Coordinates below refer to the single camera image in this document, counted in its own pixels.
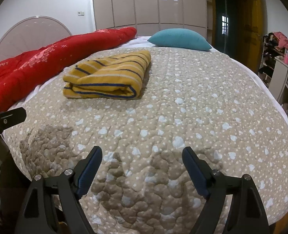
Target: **open door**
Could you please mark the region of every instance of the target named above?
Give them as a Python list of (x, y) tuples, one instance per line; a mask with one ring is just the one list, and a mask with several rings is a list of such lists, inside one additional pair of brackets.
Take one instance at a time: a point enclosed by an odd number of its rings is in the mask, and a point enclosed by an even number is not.
[(253, 72), (260, 66), (263, 13), (261, 0), (239, 0), (237, 60)]

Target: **yellow striped blanket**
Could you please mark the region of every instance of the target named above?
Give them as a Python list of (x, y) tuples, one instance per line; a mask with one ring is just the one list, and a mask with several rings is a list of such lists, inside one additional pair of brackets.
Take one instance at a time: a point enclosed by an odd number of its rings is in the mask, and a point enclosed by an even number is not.
[(82, 62), (63, 76), (67, 83), (63, 94), (68, 98), (133, 99), (140, 94), (150, 62), (146, 50)]

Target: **headboard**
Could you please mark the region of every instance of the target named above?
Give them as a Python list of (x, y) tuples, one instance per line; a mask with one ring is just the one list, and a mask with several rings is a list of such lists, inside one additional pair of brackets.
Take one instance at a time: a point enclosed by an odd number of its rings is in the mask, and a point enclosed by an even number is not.
[(11, 27), (0, 39), (0, 61), (37, 50), (71, 36), (60, 21), (46, 16), (26, 18)]

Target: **blue gripper pad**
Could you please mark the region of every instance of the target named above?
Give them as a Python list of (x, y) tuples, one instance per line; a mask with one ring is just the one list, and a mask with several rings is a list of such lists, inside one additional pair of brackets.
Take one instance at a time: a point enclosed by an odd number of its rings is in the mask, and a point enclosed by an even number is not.
[(192, 180), (197, 193), (203, 196), (205, 199), (207, 199), (208, 196), (210, 195), (207, 189), (207, 180), (205, 176), (203, 175), (203, 173), (201, 172), (201, 170), (199, 169), (197, 163), (195, 162), (192, 156), (192, 154), (195, 154), (195, 153), (193, 152), (191, 148), (190, 150), (193, 153), (189, 152), (188, 148), (190, 147), (186, 147), (182, 151), (183, 164), (185, 165), (185, 168), (187, 169), (187, 172), (190, 175), (190, 179)]
[(88, 193), (93, 179), (98, 171), (98, 168), (101, 165), (102, 158), (102, 150), (100, 147), (98, 147), (93, 156), (91, 157), (90, 161), (86, 164), (86, 168), (78, 179), (78, 189), (76, 191), (76, 194), (79, 199), (83, 195)]

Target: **metal screw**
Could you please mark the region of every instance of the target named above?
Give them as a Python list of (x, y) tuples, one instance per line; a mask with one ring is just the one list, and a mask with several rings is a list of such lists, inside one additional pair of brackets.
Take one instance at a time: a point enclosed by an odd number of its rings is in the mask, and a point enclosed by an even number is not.
[(250, 180), (251, 176), (249, 174), (244, 174), (243, 177), (245, 178), (245, 180)]
[(212, 170), (212, 173), (213, 173), (213, 175), (215, 175), (215, 176), (220, 176), (221, 175), (221, 172), (219, 171), (219, 170)]
[(34, 177), (34, 180), (39, 180), (41, 179), (41, 175), (40, 174), (37, 174), (35, 177)]
[(72, 169), (67, 169), (66, 171), (64, 171), (65, 175), (70, 175), (73, 173), (73, 170)]

